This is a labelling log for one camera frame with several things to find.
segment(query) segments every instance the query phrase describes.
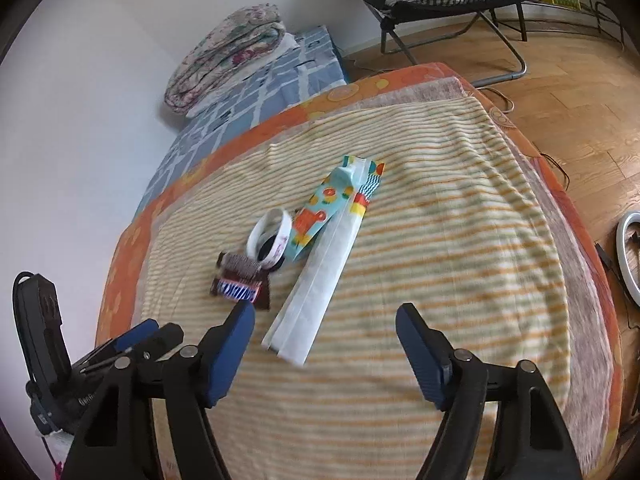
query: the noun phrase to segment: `black device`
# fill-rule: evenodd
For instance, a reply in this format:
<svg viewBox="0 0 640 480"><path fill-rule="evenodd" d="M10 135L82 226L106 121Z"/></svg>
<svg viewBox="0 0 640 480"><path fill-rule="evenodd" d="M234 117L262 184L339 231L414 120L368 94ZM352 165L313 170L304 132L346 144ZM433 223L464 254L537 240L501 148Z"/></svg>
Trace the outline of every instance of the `black device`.
<svg viewBox="0 0 640 480"><path fill-rule="evenodd" d="M56 287L39 274L21 272L14 281L14 317L30 380L31 417L41 434L64 430L74 434L111 364L136 343L158 331L153 319L92 350L71 364L62 337ZM159 358L182 341L176 325L150 339L144 351Z"/></svg>
<svg viewBox="0 0 640 480"><path fill-rule="evenodd" d="M205 408L229 389L254 328L241 301L196 345L154 362L133 347L111 367L76 432L62 480L161 480L150 400L165 399L183 480L231 480ZM411 303L396 331L426 400L444 412L417 480L464 480L485 402L498 402L486 480L580 480L578 459L545 380L530 361L485 364L454 350Z"/></svg>

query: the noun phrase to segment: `white tape roll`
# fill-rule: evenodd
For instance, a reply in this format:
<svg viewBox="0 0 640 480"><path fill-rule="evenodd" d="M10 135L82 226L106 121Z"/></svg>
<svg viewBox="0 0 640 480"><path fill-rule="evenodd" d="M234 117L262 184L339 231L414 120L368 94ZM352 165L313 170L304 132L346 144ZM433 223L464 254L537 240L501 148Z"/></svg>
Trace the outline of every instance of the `white tape roll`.
<svg viewBox="0 0 640 480"><path fill-rule="evenodd" d="M258 260L258 252L260 247L264 243L264 240L268 237L264 237L268 227L272 224L277 224L277 232L275 233L276 239L273 241L273 245L269 250L269 253L261 260ZM258 220L258 223L252 229L249 239L246 241L246 255L254 260L260 261L263 269L271 269L277 264L282 255L284 249L289 242L289 234L291 232L291 216L284 209L271 209L267 211L262 218Z"/></svg>

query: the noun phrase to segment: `cable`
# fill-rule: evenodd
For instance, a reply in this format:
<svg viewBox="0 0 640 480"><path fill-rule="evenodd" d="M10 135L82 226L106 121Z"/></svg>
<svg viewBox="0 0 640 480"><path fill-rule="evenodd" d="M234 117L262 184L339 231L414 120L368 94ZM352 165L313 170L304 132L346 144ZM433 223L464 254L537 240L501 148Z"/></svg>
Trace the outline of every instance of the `cable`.
<svg viewBox="0 0 640 480"><path fill-rule="evenodd" d="M558 171L560 171L562 175L564 175L564 179L566 180L566 185L564 186L564 190L567 191L569 189L569 184L571 183L571 179L569 178L569 175L567 174L567 172L562 168L562 166L560 166L560 164L556 162L556 160L551 155L547 155L546 153L540 153L540 155L545 157L546 160L551 162L556 168L558 168Z"/></svg>
<svg viewBox="0 0 640 480"><path fill-rule="evenodd" d="M512 99L509 99L505 94L491 86L479 86L478 88L476 88L476 90L488 90L489 92L493 92L494 94L499 95L501 98L503 98L504 102L507 103L508 106L506 110L500 110L503 114L510 114L516 109L516 103L514 103Z"/></svg>
<svg viewBox="0 0 640 480"><path fill-rule="evenodd" d="M618 285L620 286L620 289L622 290L622 296L625 301L626 325L628 326L629 330L635 330L635 329L640 330L640 326L638 325L631 326L631 318L629 317L628 302L631 302L633 304L635 304L635 302L629 296L629 291L626 288L626 285L622 279L622 276L620 276L619 270L616 268L616 264L613 262L611 258L609 258L609 255L605 252L605 250L602 248L600 244L596 244L595 247L596 247L596 252L598 253L598 257L600 258L600 261L605 271L608 270L613 274L613 277L616 279L616 281L618 282Z"/></svg>
<svg viewBox="0 0 640 480"><path fill-rule="evenodd" d="M42 443L44 444L44 449L47 450L47 454L49 455L49 458L51 460L51 463L53 464L53 467L55 467L57 469L58 468L58 462L56 462L56 459L53 458L53 454L51 453L51 450L49 449L49 444L47 444L47 441L43 436L41 436L40 439L42 440Z"/></svg>
<svg viewBox="0 0 640 480"><path fill-rule="evenodd" d="M354 68L358 68L360 70L369 70L370 72L375 72L376 74L386 74L387 72L393 72L393 70L397 70L397 68L371 68L369 66L359 65L355 60L351 61L353 63Z"/></svg>

